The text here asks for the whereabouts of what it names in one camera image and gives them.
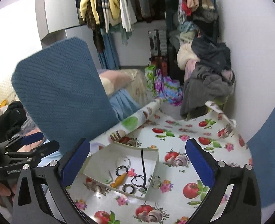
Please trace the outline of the black hair stick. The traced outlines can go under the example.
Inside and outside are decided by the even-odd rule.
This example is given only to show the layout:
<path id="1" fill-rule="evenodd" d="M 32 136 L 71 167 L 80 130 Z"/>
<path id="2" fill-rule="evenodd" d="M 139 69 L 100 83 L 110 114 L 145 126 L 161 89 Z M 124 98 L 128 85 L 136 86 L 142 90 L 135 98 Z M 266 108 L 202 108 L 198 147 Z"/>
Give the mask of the black hair stick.
<path id="1" fill-rule="evenodd" d="M 141 149 L 141 161 L 142 161 L 142 171 L 143 171 L 143 177 L 144 177 L 142 188 L 146 189 L 145 185 L 147 183 L 147 174 L 146 174 L 146 171 L 145 171 L 145 161 L 144 161 L 144 151 L 143 151 L 143 149 Z"/>

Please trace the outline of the white cardboard jewelry tray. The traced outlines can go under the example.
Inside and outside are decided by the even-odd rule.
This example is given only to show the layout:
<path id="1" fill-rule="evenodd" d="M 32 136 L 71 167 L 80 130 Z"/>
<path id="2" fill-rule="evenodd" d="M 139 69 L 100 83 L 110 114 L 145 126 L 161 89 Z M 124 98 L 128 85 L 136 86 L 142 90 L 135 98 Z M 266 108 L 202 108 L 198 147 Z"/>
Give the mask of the white cardboard jewelry tray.
<path id="1" fill-rule="evenodd" d="M 90 154 L 81 172 L 110 190 L 145 199 L 159 160 L 157 149 L 111 143 Z"/>

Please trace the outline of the vegetable print tablecloth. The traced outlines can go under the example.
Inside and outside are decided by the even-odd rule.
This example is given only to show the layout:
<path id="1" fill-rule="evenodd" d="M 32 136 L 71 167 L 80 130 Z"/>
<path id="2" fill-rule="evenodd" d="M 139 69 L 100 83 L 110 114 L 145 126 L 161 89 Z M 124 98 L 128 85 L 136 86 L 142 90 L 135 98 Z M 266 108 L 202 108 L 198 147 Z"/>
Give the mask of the vegetable print tablecloth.
<path id="1" fill-rule="evenodd" d="M 67 191 L 77 208 L 97 223 L 187 222 L 209 192 L 187 157 L 189 139 L 228 166 L 252 163 L 235 123 L 216 102 L 206 102 L 207 113 L 189 120 L 175 120 L 161 112 L 160 106 L 160 100 L 155 100 L 92 140 L 88 156 L 111 143 L 157 149 L 159 154 L 150 189 L 142 200 L 110 190 L 80 170 Z"/>

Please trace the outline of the orange gourd pendant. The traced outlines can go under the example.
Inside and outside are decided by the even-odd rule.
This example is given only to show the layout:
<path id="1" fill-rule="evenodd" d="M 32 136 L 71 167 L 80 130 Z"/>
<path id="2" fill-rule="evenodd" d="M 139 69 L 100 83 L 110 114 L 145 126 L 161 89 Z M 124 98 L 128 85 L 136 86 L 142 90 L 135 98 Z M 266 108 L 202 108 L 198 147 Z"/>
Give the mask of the orange gourd pendant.
<path id="1" fill-rule="evenodd" d="M 122 185 L 123 182 L 125 181 L 126 177 L 127 177 L 127 173 L 124 173 L 121 176 L 118 176 L 115 179 L 115 181 L 110 184 L 110 187 L 115 189 L 119 188 L 119 186 Z"/>

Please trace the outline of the black white woven bangle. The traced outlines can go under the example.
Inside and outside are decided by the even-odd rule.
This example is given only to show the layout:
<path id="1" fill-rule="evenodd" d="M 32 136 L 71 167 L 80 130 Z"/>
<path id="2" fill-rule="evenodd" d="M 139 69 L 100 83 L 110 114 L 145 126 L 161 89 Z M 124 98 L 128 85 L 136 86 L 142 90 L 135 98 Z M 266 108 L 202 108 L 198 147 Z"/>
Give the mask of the black white woven bangle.
<path id="1" fill-rule="evenodd" d="M 126 183 L 122 186 L 122 191 L 128 194 L 135 194 L 136 187 L 133 184 Z"/>

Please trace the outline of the light blue pleated cloth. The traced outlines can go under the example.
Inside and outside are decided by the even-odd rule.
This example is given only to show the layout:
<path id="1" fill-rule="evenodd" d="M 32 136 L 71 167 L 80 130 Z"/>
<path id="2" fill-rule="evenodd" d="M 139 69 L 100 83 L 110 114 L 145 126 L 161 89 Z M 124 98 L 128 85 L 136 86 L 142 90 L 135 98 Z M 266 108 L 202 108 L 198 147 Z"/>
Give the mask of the light blue pleated cloth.
<path id="1" fill-rule="evenodd" d="M 133 100 L 131 95 L 124 88 L 114 93 L 109 98 L 109 102 L 115 112 L 118 121 L 124 120 L 141 108 L 140 105 L 135 102 L 135 100 Z"/>

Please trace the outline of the dark grey clothes pile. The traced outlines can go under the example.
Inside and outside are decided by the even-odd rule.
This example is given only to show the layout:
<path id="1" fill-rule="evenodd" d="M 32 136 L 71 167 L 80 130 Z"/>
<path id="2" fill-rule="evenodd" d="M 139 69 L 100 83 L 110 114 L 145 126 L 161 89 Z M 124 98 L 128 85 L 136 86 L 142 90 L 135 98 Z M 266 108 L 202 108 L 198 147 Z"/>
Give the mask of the dark grey clothes pile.
<path id="1" fill-rule="evenodd" d="M 207 101 L 225 101 L 233 91 L 235 74 L 231 52 L 225 43 L 202 35 L 181 45 L 177 65 L 185 72 L 181 116 L 204 107 Z"/>

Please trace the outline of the purple floral cloth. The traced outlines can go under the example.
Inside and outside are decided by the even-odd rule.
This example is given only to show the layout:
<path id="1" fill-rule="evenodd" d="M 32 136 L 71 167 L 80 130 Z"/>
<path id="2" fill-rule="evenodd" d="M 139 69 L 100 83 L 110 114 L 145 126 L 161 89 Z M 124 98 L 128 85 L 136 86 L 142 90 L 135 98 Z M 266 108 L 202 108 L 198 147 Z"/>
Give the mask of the purple floral cloth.
<path id="1" fill-rule="evenodd" d="M 174 106 L 182 104 L 182 86 L 178 80 L 163 76 L 161 69 L 155 70 L 154 77 L 155 96 Z"/>

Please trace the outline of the cream pink pillow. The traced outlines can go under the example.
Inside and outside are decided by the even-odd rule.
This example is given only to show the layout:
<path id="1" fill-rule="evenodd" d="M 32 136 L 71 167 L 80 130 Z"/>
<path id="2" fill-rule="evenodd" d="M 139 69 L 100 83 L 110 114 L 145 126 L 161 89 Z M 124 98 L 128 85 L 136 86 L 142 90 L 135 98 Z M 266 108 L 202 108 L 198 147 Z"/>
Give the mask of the cream pink pillow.
<path id="1" fill-rule="evenodd" d="M 139 69 L 98 69 L 97 72 L 109 98 L 121 89 L 125 89 L 141 107 L 149 103 L 147 81 L 144 72 Z"/>

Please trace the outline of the grey white cabinet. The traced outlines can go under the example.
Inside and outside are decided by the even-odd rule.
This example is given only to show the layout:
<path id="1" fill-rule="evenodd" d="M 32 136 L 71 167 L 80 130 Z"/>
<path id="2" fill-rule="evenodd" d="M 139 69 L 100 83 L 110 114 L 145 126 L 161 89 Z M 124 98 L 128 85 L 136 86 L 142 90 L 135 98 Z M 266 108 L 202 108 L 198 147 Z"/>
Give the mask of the grey white cabinet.
<path id="1" fill-rule="evenodd" d="M 36 21 L 42 48 L 65 38 L 80 38 L 87 43 L 95 66 L 100 69 L 93 32 L 79 18 L 77 3 L 77 0 L 35 0 Z"/>

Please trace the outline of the grey suitcase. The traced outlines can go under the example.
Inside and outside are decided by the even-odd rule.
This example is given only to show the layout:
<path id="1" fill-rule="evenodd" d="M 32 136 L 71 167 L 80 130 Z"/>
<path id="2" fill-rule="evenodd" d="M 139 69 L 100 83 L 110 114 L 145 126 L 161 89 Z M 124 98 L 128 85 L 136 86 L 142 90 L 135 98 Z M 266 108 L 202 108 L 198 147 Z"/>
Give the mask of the grey suitcase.
<path id="1" fill-rule="evenodd" d="M 150 41 L 150 51 L 152 57 L 167 56 L 167 32 L 165 30 L 150 30 L 148 31 Z"/>

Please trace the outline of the hanging clothes row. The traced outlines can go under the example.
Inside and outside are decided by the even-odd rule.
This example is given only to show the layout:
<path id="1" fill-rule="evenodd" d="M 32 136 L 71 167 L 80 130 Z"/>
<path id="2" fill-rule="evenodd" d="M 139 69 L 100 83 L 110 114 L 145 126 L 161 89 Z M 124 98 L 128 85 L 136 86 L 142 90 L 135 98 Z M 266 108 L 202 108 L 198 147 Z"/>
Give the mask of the hanging clothes row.
<path id="1" fill-rule="evenodd" d="M 126 46 L 136 23 L 164 20 L 170 42 L 179 46 L 182 35 L 208 31 L 218 18 L 212 0 L 80 0 L 80 15 L 93 32 L 101 67 L 113 70 L 120 61 L 112 33 Z"/>

